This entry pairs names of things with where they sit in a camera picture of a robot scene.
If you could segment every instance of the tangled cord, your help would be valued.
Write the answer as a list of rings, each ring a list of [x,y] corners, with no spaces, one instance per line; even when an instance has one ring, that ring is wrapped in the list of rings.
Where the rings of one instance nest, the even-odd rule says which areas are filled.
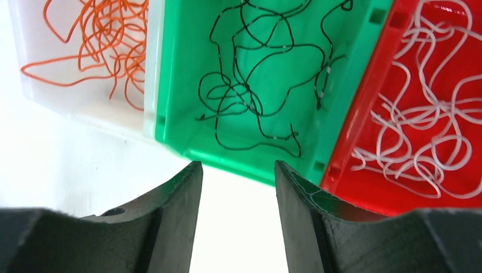
[[[323,28],[323,23],[324,23],[325,19],[337,9],[341,9],[343,11],[351,11],[352,8],[353,8],[353,0],[344,0],[342,3],[336,5],[322,18],[322,20],[320,22],[321,31],[330,44],[330,54],[329,54],[328,58],[326,56],[325,51],[321,47],[319,47],[318,45],[307,44],[307,43],[297,44],[294,41],[293,31],[292,31],[291,25],[289,23],[289,19],[293,18],[293,17],[301,14],[303,11],[305,11],[309,7],[309,5],[312,3],[312,1],[313,0],[303,0],[303,2],[299,6],[293,8],[289,11],[286,11],[286,12],[283,12],[283,13],[278,13],[277,11],[267,9],[265,7],[253,5],[250,2],[250,0],[242,0],[240,5],[237,5],[237,6],[234,6],[234,7],[228,7],[226,9],[222,10],[221,13],[217,16],[217,18],[214,22],[213,28],[211,29],[211,32],[209,34],[209,41],[211,43],[215,44],[216,47],[217,47],[217,50],[218,50],[219,72],[209,72],[209,73],[205,74],[204,76],[201,77],[200,82],[199,82],[199,86],[198,86],[198,96],[199,96],[199,99],[200,99],[201,103],[208,110],[212,111],[214,114],[209,115],[209,116],[206,116],[206,114],[203,114],[203,115],[201,115],[200,118],[197,118],[196,120],[206,121],[208,119],[213,119],[213,118],[215,119],[214,135],[215,135],[215,138],[216,138],[216,141],[218,142],[218,144],[220,146],[222,146],[223,148],[225,148],[227,150],[232,150],[232,151],[247,151],[247,150],[253,149],[257,146],[265,145],[265,146],[271,146],[271,147],[275,147],[275,148],[279,148],[281,150],[284,150],[285,152],[287,152],[288,154],[290,154],[291,156],[293,156],[295,158],[301,157],[301,154],[302,154],[301,145],[300,145],[300,143],[297,139],[297,137],[299,136],[299,133],[296,132],[293,129],[293,125],[291,123],[290,123],[290,134],[289,135],[287,135],[287,136],[274,136],[274,135],[268,135],[264,132],[263,127],[261,125],[261,119],[266,118],[266,117],[272,117],[272,116],[278,114],[283,109],[283,107],[285,106],[285,104],[288,100],[289,94],[293,89],[301,87],[303,85],[306,85],[307,83],[309,83],[313,80],[314,80],[314,88],[313,89],[314,89],[315,98],[317,100],[317,110],[321,109],[322,108],[321,102],[322,102],[323,95],[325,94],[325,89],[326,89],[327,82],[328,82],[328,79],[329,79],[329,75],[330,75],[330,72],[331,72],[331,66],[336,61],[345,57],[344,55],[342,55],[342,56],[338,56],[338,57],[333,58],[333,53],[334,53],[333,43],[332,43],[331,39],[328,37],[325,29]],[[253,9],[256,9],[258,11],[262,11],[265,14],[256,17],[255,19],[253,19],[250,22],[246,22],[245,16],[244,16],[244,10],[247,6],[253,8]],[[221,45],[213,40],[213,33],[214,33],[214,31],[215,31],[215,29],[218,25],[219,20],[221,19],[221,16],[229,10],[236,10],[236,9],[239,10],[240,21],[241,21],[243,27],[241,29],[237,30],[231,37],[231,44],[232,44],[231,50],[233,52],[233,60],[232,60],[232,67],[231,67],[233,79],[231,79],[228,75],[225,74],[225,70],[224,70],[224,67],[223,67],[223,64],[222,64]],[[249,26],[253,25],[254,23],[256,23],[261,18],[269,18],[269,17],[278,18],[278,20],[273,25],[273,28],[269,32],[269,36],[266,39],[266,41],[263,42],[263,41],[261,41],[261,39],[256,37],[250,31]],[[290,44],[283,44],[283,45],[277,45],[277,46],[276,45],[270,45],[270,42],[271,42],[271,40],[274,36],[276,28],[280,25],[281,22],[284,22],[287,29],[288,29],[289,37],[290,37]],[[247,35],[249,35],[249,37],[252,38],[254,41],[256,41],[257,44],[259,44],[259,45],[256,46],[256,47],[245,47],[245,46],[236,44],[236,42],[235,42],[236,37],[240,34],[243,34],[243,33],[246,33]],[[257,51],[257,50],[260,50],[260,49],[263,49],[263,48],[274,49],[276,52],[270,53],[270,54],[267,54],[266,56],[264,56],[260,61],[258,61],[252,67],[252,69],[247,73],[247,76],[244,77],[243,73],[242,73],[242,71],[239,67],[238,52],[240,50]],[[252,88],[249,84],[250,78],[253,75],[253,73],[256,71],[256,69],[260,65],[262,65],[263,62],[267,61],[268,59],[270,59],[272,57],[279,56],[279,55],[282,55],[282,54],[286,54],[286,53],[290,52],[291,50],[293,50],[294,48],[315,48],[316,50],[318,50],[322,54],[322,62],[319,66],[319,69],[316,72],[314,72],[313,75],[308,80],[304,80],[302,82],[299,82],[298,84],[290,86],[288,88],[288,90],[286,91],[286,96],[284,97],[283,102],[280,104],[280,106],[276,110],[274,110],[273,112],[266,113],[264,108],[263,108],[263,103],[261,102],[261,99],[256,94],[255,90],[252,90]],[[317,86],[318,86],[319,77],[324,71],[326,71],[325,80],[324,80],[322,89],[318,92]],[[223,82],[223,84],[216,85],[215,87],[211,88],[206,93],[206,96],[204,98],[202,96],[202,92],[201,92],[202,84],[203,84],[205,79],[207,79],[210,76],[215,76],[215,75],[219,76],[221,78],[221,81]],[[223,96],[213,96],[213,92],[215,90],[219,89],[219,88],[223,88],[223,90],[225,89]],[[244,89],[244,91],[238,92],[236,90],[236,88],[242,88],[242,89]],[[234,101],[227,106],[223,106],[223,103],[224,103],[225,99],[227,99],[227,98],[230,98],[230,99],[236,99],[237,98],[237,101]],[[211,107],[207,103],[207,101],[219,101],[219,104],[218,104],[217,107]],[[230,110],[234,106],[240,106],[242,108],[238,109],[237,111]],[[228,116],[228,115],[242,115],[244,113],[252,113],[256,116],[258,129],[259,129],[259,131],[260,131],[260,133],[263,137],[265,137],[267,139],[271,139],[271,140],[290,140],[290,139],[293,139],[296,142],[296,145],[298,146],[298,153],[294,154],[291,151],[289,151],[288,149],[286,149],[285,147],[275,145],[275,144],[272,144],[272,143],[268,143],[268,142],[260,142],[260,143],[251,145],[249,147],[229,147],[229,146],[223,144],[219,140],[219,136],[218,136],[219,118],[225,117],[225,116]]]
[[[453,193],[447,190],[442,183],[445,177],[444,172],[456,171],[463,168],[471,158],[472,144],[462,135],[459,121],[456,117],[475,125],[482,125],[482,119],[477,119],[470,115],[482,113],[482,108],[460,108],[468,103],[482,102],[482,97],[459,100],[458,93],[464,84],[482,80],[482,74],[469,76],[460,80],[452,91],[450,102],[438,99],[435,94],[436,92],[433,90],[433,83],[445,65],[462,48],[469,36],[482,42],[482,35],[471,30],[473,25],[472,13],[467,4],[463,1],[435,1],[453,2],[462,7],[467,16],[467,26],[453,26],[451,23],[445,21],[434,24],[422,15],[423,5],[426,2],[434,2],[434,0],[421,0],[415,10],[409,29],[404,33],[402,42],[405,46],[395,56],[396,60],[399,59],[418,43],[415,57],[418,69],[417,76],[421,83],[420,91],[429,104],[403,110],[398,108],[399,102],[406,96],[406,91],[413,79],[407,66],[399,61],[394,61],[393,65],[402,69],[406,74],[404,86],[393,102],[387,99],[384,95],[379,95],[383,101],[382,107],[387,111],[386,115],[389,114],[389,118],[384,119],[381,114],[371,111],[373,121],[382,126],[376,141],[376,151],[370,152],[360,147],[356,147],[352,152],[352,156],[361,160],[361,163],[358,166],[353,166],[351,169],[353,171],[368,169],[370,171],[382,173],[388,181],[422,197],[440,198],[442,192],[444,192],[454,198],[467,199],[477,196],[482,192],[482,179],[476,189],[465,194]],[[462,38],[446,58],[437,66],[435,72],[427,83],[424,68],[435,50],[436,43],[451,39],[456,31],[463,34]],[[441,34],[442,36],[436,38],[435,34]],[[429,44],[429,49],[420,61],[419,56],[426,44]],[[413,150],[410,139],[404,132],[406,129],[411,128],[421,131],[428,130],[434,128],[434,126],[440,122],[445,121],[446,125],[443,130],[433,135],[430,143],[426,143],[418,150]],[[387,131],[393,131],[397,134],[398,142],[393,147],[382,149],[383,137]],[[437,146],[444,142],[455,142],[455,144],[448,159],[445,162],[442,162],[437,155]],[[400,151],[404,151],[403,147],[406,147],[406,152],[402,156],[395,156],[395,154],[400,154]],[[368,166],[368,162],[375,162],[378,167]],[[410,169],[414,169],[415,173],[408,172]],[[433,188],[434,193],[428,194],[417,192],[415,189],[397,181],[399,178],[427,182]]]
[[[146,59],[147,12],[149,0],[142,3],[133,0],[79,0],[83,7],[79,16],[72,24],[67,36],[60,35],[50,23],[48,9],[52,0],[47,0],[43,9],[43,18],[51,32],[64,44],[68,44],[74,31],[81,32],[82,43],[78,54],[57,57],[54,59],[29,63],[21,67],[21,71],[28,77],[38,81],[69,87],[86,80],[114,79],[114,85],[109,95],[112,99],[118,80],[126,78],[124,83],[124,97],[127,103],[136,110],[143,110],[131,102],[128,87],[131,84],[135,90],[144,94],[144,61]],[[48,80],[28,71],[29,68],[58,63],[61,61],[77,60],[78,70],[86,72],[94,68],[105,68],[107,75],[84,77],[74,82],[59,82]],[[94,64],[85,65],[89,60]]]

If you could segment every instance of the plastic bin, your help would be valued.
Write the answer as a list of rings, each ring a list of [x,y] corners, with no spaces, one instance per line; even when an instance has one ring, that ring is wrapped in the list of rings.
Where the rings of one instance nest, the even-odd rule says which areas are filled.
[[[307,179],[318,183],[391,3],[392,1],[385,0],[264,0],[256,1],[254,5],[248,1],[212,3],[207,0],[167,0],[159,89],[159,98],[163,99],[159,101],[157,108],[156,139],[193,160],[201,160],[205,164],[270,185],[273,185],[274,181],[275,160],[286,161]],[[225,10],[236,5],[236,9]],[[207,102],[210,103],[209,107],[214,109],[213,112],[201,102],[198,94],[201,78],[207,73],[221,70],[218,48],[210,42],[209,36],[215,20],[224,10],[213,32],[213,39],[221,48],[221,62],[225,67],[223,73],[235,82],[236,78],[232,72],[235,62],[231,38],[243,28],[240,6],[243,6],[242,13],[246,25],[255,18],[265,15],[248,27],[252,35],[258,40],[263,40],[261,44],[269,40],[269,46],[281,48],[251,51],[239,49],[236,52],[236,60],[240,72],[235,72],[239,82],[243,83],[239,75],[247,78],[250,71],[256,67],[255,72],[251,74],[246,85],[236,83],[237,86],[233,87],[236,90],[230,91],[234,94],[231,97],[224,95],[221,88],[210,93],[211,98],[218,98]],[[290,86],[307,81],[322,67],[321,52],[309,46],[297,47],[288,53],[266,57],[273,52],[286,50],[283,46],[290,47],[289,28],[279,14],[297,7],[297,11],[303,10],[302,13],[286,19],[292,29],[295,43],[315,44],[321,47],[326,52],[326,60],[333,63],[330,61],[330,68],[324,68],[319,75],[317,92],[323,90],[323,81],[327,71],[330,72],[321,105],[318,105],[314,93],[314,80],[293,89],[281,111],[270,117],[260,118],[264,133],[270,137],[277,136],[276,139],[265,138],[259,129],[254,104],[260,109],[261,101],[266,115],[274,113],[283,105]],[[330,58],[330,43],[321,31],[321,20],[333,8],[334,11],[323,23],[323,29],[333,41],[333,55]],[[272,31],[277,20],[281,22],[277,29]],[[246,31],[235,37],[236,46],[257,47],[261,44]],[[267,58],[266,61],[256,66],[264,57]],[[201,97],[205,99],[210,89],[222,84],[224,83],[220,75],[207,77],[207,80],[202,82]],[[242,101],[240,96],[244,96],[243,99],[247,101],[247,105],[251,105],[251,110],[248,111],[248,106],[239,104]],[[216,130],[220,142],[228,147],[224,148],[215,137],[215,112],[218,111],[216,108],[219,108],[221,113],[221,109],[224,110],[230,104],[237,108],[233,106],[232,112],[223,112],[226,115],[219,117]],[[293,135],[297,135],[301,148],[298,147]],[[281,148],[264,144],[242,150],[258,143],[278,145]]]
[[[465,0],[464,2],[469,6],[473,15],[472,31],[482,33],[482,5],[475,0]],[[403,0],[403,3],[402,0],[395,1],[391,12],[394,14],[393,18],[406,17],[402,14],[414,14],[417,4],[418,1]],[[435,23],[445,20],[450,21],[454,26],[466,26],[467,24],[467,17],[462,7],[449,1],[425,3],[422,15]],[[352,156],[355,147],[375,151],[377,135],[381,125],[376,124],[372,120],[370,112],[371,110],[375,113],[383,112],[381,107],[383,100],[379,97],[379,94],[394,100],[407,79],[402,69],[392,65],[395,54],[403,47],[403,44],[394,44],[393,41],[400,41],[402,33],[405,31],[404,28],[393,27],[392,21],[390,19],[387,21],[388,23],[380,36],[373,53],[373,59],[367,67],[360,88],[343,125],[327,172],[321,181],[321,187],[352,204],[389,216],[395,216],[423,207],[482,207],[482,195],[463,199],[455,198],[442,191],[440,198],[426,198],[397,184],[390,183],[381,173],[366,169],[361,171],[351,170],[352,166],[360,163],[359,159]],[[437,66],[456,46],[461,36],[461,33],[456,33],[452,37],[454,40],[447,39],[446,41],[437,42],[432,59],[430,59],[430,62],[425,66],[426,69],[424,69],[427,79],[431,77]],[[478,51],[481,45],[481,41],[469,37],[461,50],[441,70],[437,80],[434,82],[433,89],[437,90],[437,95],[444,101],[451,101],[452,91],[460,80],[468,76],[480,74],[482,71],[481,63],[475,57],[475,52]],[[403,107],[418,106],[425,99],[421,95],[421,84],[414,72],[417,71],[415,63],[417,48],[417,46],[414,46],[408,53],[397,59],[397,61],[405,64],[412,74],[412,80],[406,91],[408,97],[400,101]],[[459,97],[460,99],[467,97],[482,98],[482,95],[480,95],[481,88],[481,80],[465,84],[461,88],[457,99]],[[482,109],[482,105],[479,102],[474,102],[472,106]],[[477,135],[482,131],[482,127],[457,120],[463,135],[471,142],[473,151],[470,161],[462,169],[444,172],[443,187],[452,193],[461,195],[476,189],[477,185],[481,183],[482,169],[480,168],[480,162],[482,160],[482,145],[477,141]],[[426,143],[431,143],[432,137],[439,134],[438,132],[446,124],[446,121],[440,120],[430,130],[410,129],[404,132],[411,141],[413,150],[417,151]],[[385,140],[388,142],[393,141],[396,139],[396,137],[393,137],[393,135],[388,134]],[[444,162],[453,150],[453,143],[444,146],[437,145],[436,153],[440,160]],[[428,188],[430,185],[427,183],[414,183],[404,179],[396,181],[417,192],[430,190]]]
[[[46,0],[9,1],[20,66],[78,54],[82,40],[81,32],[77,28],[67,44],[59,41],[44,22],[45,3]],[[49,19],[60,35],[67,36],[82,6],[82,1],[77,0],[52,1],[48,9]],[[159,48],[162,36],[163,21],[159,20],[159,16],[164,14],[163,7],[164,1],[152,1],[149,6],[149,13],[156,14],[157,17],[153,16],[155,19],[148,21],[148,32],[152,37],[149,37],[146,46],[147,56],[150,56],[145,65],[146,77],[149,77],[147,82],[155,82],[159,77],[160,60],[153,56],[156,56],[156,49]],[[105,70],[102,68],[94,69],[95,71],[91,72],[79,72],[77,62],[68,60],[30,68],[28,71],[50,80],[72,82],[85,76],[103,73],[103,69]],[[144,107],[146,111],[143,113],[141,110],[132,108],[124,99],[124,81],[122,79],[119,80],[112,99],[109,99],[109,94],[114,85],[113,78],[86,80],[66,88],[45,84],[22,75],[22,84],[25,97],[72,120],[87,123],[114,134],[153,139],[155,111],[152,105],[155,104],[157,85],[146,84],[145,96],[129,86],[127,90],[129,99],[137,107]]]

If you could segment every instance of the orange string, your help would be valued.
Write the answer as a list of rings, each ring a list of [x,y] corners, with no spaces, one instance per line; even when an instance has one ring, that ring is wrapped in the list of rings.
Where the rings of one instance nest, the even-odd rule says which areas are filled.
[[[78,0],[83,7],[71,25],[67,35],[62,36],[48,17],[53,0],[46,0],[43,9],[45,24],[62,43],[68,44],[76,30],[82,39],[77,55],[62,56],[44,61],[29,63],[21,67],[21,72],[38,81],[62,87],[76,85],[86,80],[114,79],[109,95],[112,99],[118,80],[125,78],[124,97],[134,109],[143,110],[129,99],[129,86],[144,94],[140,84],[144,83],[144,63],[146,60],[147,13],[149,0],[133,3],[133,0]],[[72,82],[48,80],[28,71],[29,68],[75,60],[79,72],[95,68],[105,68],[104,75],[84,77]]]

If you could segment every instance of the tangled black string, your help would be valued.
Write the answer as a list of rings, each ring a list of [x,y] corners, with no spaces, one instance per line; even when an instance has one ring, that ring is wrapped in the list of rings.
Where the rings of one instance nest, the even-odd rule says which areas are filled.
[[[333,42],[330,39],[330,37],[328,36],[328,34],[326,33],[325,29],[323,28],[323,24],[325,22],[325,19],[337,9],[341,9],[343,11],[351,11],[352,8],[353,8],[353,0],[344,0],[340,4],[333,7],[330,11],[328,11],[325,14],[325,16],[323,16],[323,18],[321,19],[321,22],[320,22],[321,32],[323,33],[323,35],[325,36],[325,38],[328,40],[328,42],[330,44],[330,50],[329,50],[328,57],[326,56],[326,52],[322,48],[320,48],[319,46],[317,46],[315,44],[296,44],[295,43],[294,37],[293,37],[293,32],[292,32],[292,29],[291,29],[291,26],[289,24],[288,19],[302,13],[303,11],[305,11],[306,8],[312,3],[312,1],[313,0],[303,0],[303,2],[299,6],[293,8],[289,11],[286,11],[286,12],[283,12],[283,13],[278,13],[276,11],[266,9],[265,7],[253,5],[251,3],[251,0],[243,0],[241,2],[241,4],[239,4],[237,6],[228,7],[226,9],[224,9],[223,11],[221,11],[221,13],[216,18],[216,20],[214,22],[214,25],[213,25],[213,28],[211,29],[211,33],[209,34],[209,40],[210,40],[211,43],[215,44],[217,49],[218,49],[219,72],[210,72],[210,73],[205,74],[204,76],[201,77],[200,82],[199,82],[199,86],[198,86],[198,96],[199,96],[199,99],[200,99],[201,103],[203,103],[206,106],[206,108],[208,108],[214,114],[208,115],[208,116],[206,116],[206,114],[203,114],[200,118],[197,118],[197,120],[198,121],[205,121],[205,120],[208,120],[208,119],[213,119],[213,118],[215,119],[214,135],[215,135],[215,138],[216,138],[216,141],[218,142],[218,144],[220,146],[222,146],[223,148],[225,148],[227,150],[232,150],[232,151],[247,151],[247,150],[253,149],[257,146],[265,145],[265,146],[276,147],[276,148],[279,148],[281,150],[284,150],[285,152],[289,153],[290,155],[292,155],[295,158],[301,157],[301,145],[300,145],[300,143],[297,139],[297,136],[299,136],[299,133],[294,131],[293,125],[291,123],[290,123],[290,134],[288,136],[273,136],[273,135],[267,135],[263,131],[260,118],[262,118],[262,117],[272,117],[272,116],[276,115],[277,113],[279,113],[283,109],[284,105],[286,104],[290,92],[297,87],[303,86],[303,85],[309,83],[310,81],[313,81],[313,79],[314,79],[313,90],[314,90],[314,94],[315,94],[315,99],[317,101],[316,107],[317,107],[317,110],[320,110],[322,108],[322,98],[325,94],[325,89],[326,89],[326,85],[327,85],[327,82],[328,82],[328,79],[329,79],[331,66],[336,61],[345,57],[345,55],[342,55],[342,56],[338,56],[338,57],[333,58],[333,53],[334,53]],[[243,14],[243,10],[244,10],[245,6],[249,6],[249,7],[255,8],[257,10],[264,11],[264,12],[266,12],[266,14],[258,16],[257,18],[253,19],[250,22],[246,22],[245,18],[244,18],[244,14]],[[224,13],[226,13],[227,11],[235,10],[235,9],[239,9],[239,16],[240,16],[240,20],[243,24],[243,27],[240,30],[238,30],[236,33],[234,33],[233,36],[231,37],[232,51],[233,51],[232,74],[234,75],[234,80],[231,80],[224,73],[224,67],[222,65],[222,59],[221,59],[221,56],[222,56],[221,55],[221,46],[219,45],[219,43],[217,43],[213,40],[213,33],[216,29],[216,26],[218,25],[218,22],[219,22],[221,16]],[[267,17],[278,17],[279,19],[276,21],[275,25],[271,29],[268,39],[265,42],[263,42],[260,39],[258,39],[255,35],[253,35],[253,33],[251,33],[251,31],[249,30],[249,26],[254,24],[259,19],[267,18]],[[286,24],[287,28],[288,28],[288,32],[289,32],[290,39],[291,39],[290,44],[277,45],[277,46],[269,45],[268,43],[271,41],[277,26],[281,22],[284,22]],[[246,32],[259,45],[257,47],[244,47],[244,46],[241,46],[241,45],[236,45],[235,38],[243,32]],[[322,62],[319,66],[319,70],[316,71],[313,74],[313,76],[311,78],[309,78],[308,80],[303,81],[303,82],[299,82],[296,85],[290,86],[288,88],[288,90],[286,91],[286,96],[285,96],[283,102],[281,103],[281,105],[275,111],[273,111],[271,113],[265,113],[265,111],[263,109],[263,104],[262,104],[260,98],[256,94],[255,90],[252,90],[250,85],[249,85],[249,80],[250,80],[252,74],[254,73],[254,71],[256,71],[256,68],[259,67],[263,62],[265,62],[266,60],[268,60],[268,59],[270,59],[274,56],[286,54],[286,53],[290,52],[292,49],[297,48],[297,47],[311,47],[311,48],[315,48],[315,49],[319,50],[319,52],[323,56]],[[253,68],[250,70],[250,72],[248,73],[246,78],[243,77],[243,75],[240,71],[239,65],[238,65],[238,57],[237,57],[238,50],[243,49],[243,50],[247,50],[247,51],[255,51],[255,50],[262,49],[262,48],[277,49],[278,51],[264,56],[258,63],[256,63],[253,66]],[[324,79],[324,82],[323,82],[323,87],[318,92],[318,89],[317,89],[318,81],[319,81],[320,75],[324,71],[326,71],[326,75],[325,75],[325,79]],[[204,79],[206,79],[207,77],[209,77],[211,75],[218,75],[221,78],[223,84],[217,85],[217,86],[211,88],[207,92],[206,97],[203,98],[203,96],[201,95],[202,82],[203,82]],[[238,88],[238,87],[242,87],[245,91],[243,91],[242,93],[238,93],[238,91],[236,91],[236,88]],[[212,95],[213,91],[215,91],[218,88],[226,88],[223,96],[213,96]],[[246,94],[249,95],[248,101],[245,100],[245,98],[243,97]],[[223,107],[223,102],[227,98],[239,98],[239,100]],[[211,100],[211,101],[219,100],[218,107],[217,108],[211,107],[206,102],[206,100]],[[241,106],[242,110],[229,111],[234,106]],[[241,114],[244,114],[248,111],[256,115],[258,128],[259,128],[259,131],[260,131],[260,133],[262,134],[263,137],[265,137],[267,139],[278,139],[278,140],[293,139],[298,146],[298,153],[293,154],[292,152],[290,152],[285,147],[278,146],[278,145],[268,143],[268,142],[260,142],[260,143],[254,144],[252,146],[242,147],[242,148],[228,147],[228,146],[224,145],[223,143],[221,143],[221,141],[219,140],[219,137],[218,137],[219,118],[224,117],[224,116],[228,116],[228,115],[241,115]]]

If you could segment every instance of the tangled white string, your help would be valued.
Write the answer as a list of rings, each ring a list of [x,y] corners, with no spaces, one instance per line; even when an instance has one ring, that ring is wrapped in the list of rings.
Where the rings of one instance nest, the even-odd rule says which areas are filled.
[[[463,8],[464,13],[467,16],[466,27],[452,26],[450,22],[446,21],[434,24],[422,15],[422,8],[426,2],[440,1],[453,2]],[[353,166],[351,168],[353,171],[368,169],[370,171],[381,173],[386,180],[419,196],[427,198],[440,198],[442,192],[444,192],[454,198],[467,199],[477,196],[482,192],[482,179],[476,189],[464,194],[450,192],[442,185],[445,177],[444,172],[456,171],[463,168],[471,158],[472,144],[462,135],[456,117],[476,125],[482,125],[482,119],[475,118],[471,115],[474,113],[482,113],[481,108],[471,109],[465,107],[461,109],[463,105],[468,103],[482,102],[482,90],[480,91],[481,95],[478,97],[458,100],[457,95],[464,84],[482,80],[482,74],[469,76],[460,80],[454,87],[450,102],[439,100],[435,91],[432,90],[433,83],[440,71],[462,48],[469,36],[482,42],[482,35],[471,30],[472,24],[473,17],[471,11],[467,4],[461,0],[420,0],[414,16],[412,17],[410,27],[404,33],[404,38],[402,39],[402,43],[404,43],[405,46],[395,55],[395,61],[392,63],[395,67],[398,67],[405,72],[405,84],[393,102],[382,94],[379,95],[383,101],[381,106],[387,111],[384,116],[389,116],[389,118],[383,118],[381,114],[371,111],[373,121],[381,126],[377,136],[376,151],[370,152],[360,147],[356,147],[352,152],[352,156],[361,160],[361,163],[358,166]],[[427,83],[424,68],[430,60],[437,42],[452,39],[457,31],[463,34],[462,38],[447,57],[438,65]],[[426,98],[427,104],[402,110],[398,108],[398,104],[405,96],[410,82],[416,80],[416,78],[413,78],[407,66],[397,61],[397,59],[409,52],[414,46],[418,46],[415,57],[415,63],[418,69],[417,76],[421,83],[421,92]],[[429,48],[420,61],[421,52],[427,46],[429,46]],[[406,131],[407,128],[420,131],[433,129],[439,122],[447,123],[443,130],[433,135],[430,143],[427,143],[418,150],[414,150],[410,139],[404,131]],[[382,141],[388,131],[392,131],[391,133],[395,133],[398,136],[398,142],[393,147],[383,148]],[[451,142],[454,144],[454,147],[453,152],[448,159],[445,162],[442,162],[437,155],[437,146],[444,142]],[[378,167],[368,166],[368,162],[374,162]],[[433,188],[433,192],[417,192],[415,189],[398,181],[400,178],[426,182],[431,188]]]

